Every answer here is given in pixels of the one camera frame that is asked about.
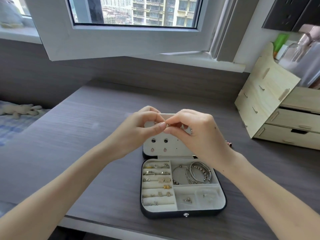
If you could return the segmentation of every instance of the jewelry box lid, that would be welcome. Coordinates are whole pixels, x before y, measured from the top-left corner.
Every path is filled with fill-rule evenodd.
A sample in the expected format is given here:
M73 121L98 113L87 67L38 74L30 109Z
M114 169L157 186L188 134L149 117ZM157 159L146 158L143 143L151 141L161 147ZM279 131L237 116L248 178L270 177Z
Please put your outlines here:
M162 113L161 116L166 120L175 115L174 113ZM153 121L148 121L144 127L154 126ZM188 128L185 132L191 134L191 129ZM193 156L193 153L180 141L177 137L160 133L156 136L148 138L143 144L143 152L150 157L179 157Z

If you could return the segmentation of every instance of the forearm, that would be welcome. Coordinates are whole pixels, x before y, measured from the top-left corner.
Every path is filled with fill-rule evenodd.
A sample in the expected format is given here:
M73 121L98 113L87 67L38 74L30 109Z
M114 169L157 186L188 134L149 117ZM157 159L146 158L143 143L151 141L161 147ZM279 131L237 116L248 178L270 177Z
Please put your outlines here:
M111 161L99 145L0 218L0 239L47 239L74 202Z
M222 173L240 189L279 239L319 238L320 216L314 210L248 161L238 158L238 162Z

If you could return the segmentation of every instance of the desk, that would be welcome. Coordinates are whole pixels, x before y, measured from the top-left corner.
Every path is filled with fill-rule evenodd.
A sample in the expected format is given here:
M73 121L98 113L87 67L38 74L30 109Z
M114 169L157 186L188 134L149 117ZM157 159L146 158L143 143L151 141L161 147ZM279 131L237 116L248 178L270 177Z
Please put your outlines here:
M251 140L230 102L98 81L80 88L1 149L0 201L21 202L145 105L154 106L162 113L189 108L212 114L235 150L320 212L319 151ZM143 239L145 234L154 239L276 239L253 206L221 174L218 176L228 205L218 216L145 218L139 206L142 162L142 148L139 148L110 163L60 225L122 239ZM128 231L133 232L131 236L122 234Z

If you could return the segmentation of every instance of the wall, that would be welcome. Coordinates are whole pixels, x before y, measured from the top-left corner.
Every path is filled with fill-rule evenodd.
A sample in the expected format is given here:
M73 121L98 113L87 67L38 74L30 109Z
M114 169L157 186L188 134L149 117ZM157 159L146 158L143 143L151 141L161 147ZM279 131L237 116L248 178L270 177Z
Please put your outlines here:
M252 71L254 64L267 42L274 41L279 33L286 33L262 28L264 20L266 19L274 1L275 0L259 0L238 52L234 58L234 62L246 64L245 72Z
M0 100L51 108L95 78L234 102L248 73L133 57L50 61L41 44L0 39Z

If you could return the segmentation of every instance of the jewelry box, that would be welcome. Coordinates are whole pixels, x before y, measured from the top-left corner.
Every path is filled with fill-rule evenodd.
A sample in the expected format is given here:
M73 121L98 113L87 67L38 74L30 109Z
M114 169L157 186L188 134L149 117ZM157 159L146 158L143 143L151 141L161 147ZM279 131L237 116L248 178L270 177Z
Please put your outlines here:
M161 114L164 119L173 115ZM177 137L166 133L150 137L142 154L140 208L147 218L214 216L226 208L215 170L201 163Z

